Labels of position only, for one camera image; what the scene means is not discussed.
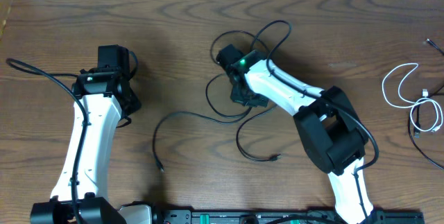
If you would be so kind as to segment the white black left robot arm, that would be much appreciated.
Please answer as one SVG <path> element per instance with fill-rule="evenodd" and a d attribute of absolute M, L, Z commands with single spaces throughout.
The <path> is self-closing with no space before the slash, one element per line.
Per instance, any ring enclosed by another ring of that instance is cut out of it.
<path fill-rule="evenodd" d="M 141 107 L 130 87 L 135 54 L 119 45 L 100 46 L 95 68 L 82 70 L 69 88 L 74 126 L 62 173 L 50 199 L 35 203 L 32 223 L 125 223 L 108 202 L 108 165 L 120 120 Z"/>

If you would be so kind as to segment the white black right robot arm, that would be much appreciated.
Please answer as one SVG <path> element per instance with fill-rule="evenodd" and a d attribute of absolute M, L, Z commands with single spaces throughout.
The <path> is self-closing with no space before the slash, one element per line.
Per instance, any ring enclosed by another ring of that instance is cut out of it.
<path fill-rule="evenodd" d="M 339 217 L 346 223 L 367 222 L 373 205 L 361 170 L 369 135 L 345 93 L 303 83 L 257 50 L 244 54 L 230 44 L 216 61 L 232 83 L 233 102 L 265 107 L 273 101 L 293 117 L 307 156 L 329 177 Z"/>

